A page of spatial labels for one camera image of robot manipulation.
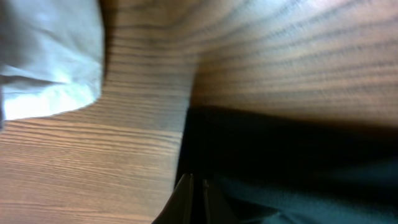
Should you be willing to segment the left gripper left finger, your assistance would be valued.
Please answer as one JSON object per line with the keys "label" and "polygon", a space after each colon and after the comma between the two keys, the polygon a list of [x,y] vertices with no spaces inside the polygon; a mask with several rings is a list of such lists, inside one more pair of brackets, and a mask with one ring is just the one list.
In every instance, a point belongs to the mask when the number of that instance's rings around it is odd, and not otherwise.
{"label": "left gripper left finger", "polygon": [[193,191],[193,175],[182,175],[165,207],[152,224],[189,224],[192,214]]}

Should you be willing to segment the black t-shirt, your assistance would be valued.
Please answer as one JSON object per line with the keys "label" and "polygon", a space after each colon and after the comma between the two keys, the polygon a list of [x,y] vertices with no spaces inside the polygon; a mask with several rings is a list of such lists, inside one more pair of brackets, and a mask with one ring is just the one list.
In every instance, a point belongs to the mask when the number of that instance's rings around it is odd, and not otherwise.
{"label": "black t-shirt", "polygon": [[217,107],[187,111],[178,173],[242,223],[397,223],[397,129]]}

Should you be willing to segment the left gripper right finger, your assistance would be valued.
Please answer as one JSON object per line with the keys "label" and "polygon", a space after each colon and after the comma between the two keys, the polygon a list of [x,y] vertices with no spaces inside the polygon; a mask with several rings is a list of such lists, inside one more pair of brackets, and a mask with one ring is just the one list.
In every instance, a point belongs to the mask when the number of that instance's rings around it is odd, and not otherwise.
{"label": "left gripper right finger", "polygon": [[203,181],[203,200],[207,224],[239,224],[223,193],[210,180]]}

